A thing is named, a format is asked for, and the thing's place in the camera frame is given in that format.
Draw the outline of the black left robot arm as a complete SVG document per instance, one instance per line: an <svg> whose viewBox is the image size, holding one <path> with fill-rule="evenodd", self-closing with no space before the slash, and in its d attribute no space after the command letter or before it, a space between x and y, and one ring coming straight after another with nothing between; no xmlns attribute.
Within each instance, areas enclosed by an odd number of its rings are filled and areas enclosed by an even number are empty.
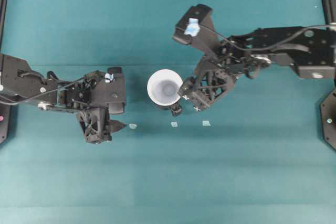
<svg viewBox="0 0 336 224"><path fill-rule="evenodd" d="M110 67L106 72L96 70L75 81L65 81L52 71L43 76L24 59L1 55L1 142L8 138L11 108L19 104L74 114L87 143L111 141L112 133L126 124L110 116L123 114L126 103L121 67Z"/></svg>

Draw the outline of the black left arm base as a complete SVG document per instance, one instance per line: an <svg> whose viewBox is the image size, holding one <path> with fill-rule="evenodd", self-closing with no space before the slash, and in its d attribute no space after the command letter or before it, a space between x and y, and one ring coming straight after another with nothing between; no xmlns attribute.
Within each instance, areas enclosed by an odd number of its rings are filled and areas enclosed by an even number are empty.
<svg viewBox="0 0 336 224"><path fill-rule="evenodd" d="M10 115L11 115L11 106L1 104L0 107L0 143L3 144L7 138L9 133L9 123L10 123Z"/></svg>

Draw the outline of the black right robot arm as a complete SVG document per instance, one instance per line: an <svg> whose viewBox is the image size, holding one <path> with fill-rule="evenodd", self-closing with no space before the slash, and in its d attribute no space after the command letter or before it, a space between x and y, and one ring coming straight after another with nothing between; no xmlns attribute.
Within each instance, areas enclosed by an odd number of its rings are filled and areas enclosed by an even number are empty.
<svg viewBox="0 0 336 224"><path fill-rule="evenodd" d="M251 33L223 37L204 25L199 35L188 35L186 45L204 53L179 89L179 95L203 111L229 93L241 76L256 79L272 64L290 67L301 79L335 79L335 32L331 25L259 28Z"/></svg>

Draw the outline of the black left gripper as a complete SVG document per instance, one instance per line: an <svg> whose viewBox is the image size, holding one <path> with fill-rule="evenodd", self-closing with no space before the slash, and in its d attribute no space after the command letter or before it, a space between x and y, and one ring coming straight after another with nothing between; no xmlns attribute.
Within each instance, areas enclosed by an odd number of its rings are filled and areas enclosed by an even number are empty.
<svg viewBox="0 0 336 224"><path fill-rule="evenodd" d="M91 108L76 113L76 119L82 129L85 141L91 144L112 141L111 132L118 132L127 125L110 120L107 109Z"/></svg>

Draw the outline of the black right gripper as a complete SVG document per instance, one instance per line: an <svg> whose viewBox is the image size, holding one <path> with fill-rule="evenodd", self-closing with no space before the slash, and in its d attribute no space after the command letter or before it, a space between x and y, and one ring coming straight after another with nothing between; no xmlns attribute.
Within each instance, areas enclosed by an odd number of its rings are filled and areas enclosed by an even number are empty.
<svg viewBox="0 0 336 224"><path fill-rule="evenodd" d="M230 92L236 83L236 77L224 69L201 70L194 77L188 77L178 90L186 101L193 101L195 110L206 110Z"/></svg>

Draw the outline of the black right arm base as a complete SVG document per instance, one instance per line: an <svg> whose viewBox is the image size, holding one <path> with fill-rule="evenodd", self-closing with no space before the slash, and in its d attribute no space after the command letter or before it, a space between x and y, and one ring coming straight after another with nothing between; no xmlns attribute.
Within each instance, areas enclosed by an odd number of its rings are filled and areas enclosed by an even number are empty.
<svg viewBox="0 0 336 224"><path fill-rule="evenodd" d="M324 141L334 150L336 149L335 127L335 89L320 104L322 133Z"/></svg>

